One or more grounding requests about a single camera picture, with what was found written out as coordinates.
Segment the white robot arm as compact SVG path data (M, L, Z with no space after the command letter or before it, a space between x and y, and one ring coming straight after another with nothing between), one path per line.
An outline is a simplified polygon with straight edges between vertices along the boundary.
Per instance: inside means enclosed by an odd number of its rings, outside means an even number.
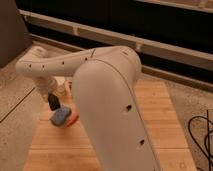
M48 58L38 47L16 63L24 76L70 77L81 122L104 171L162 171L134 92L141 71L128 46Z

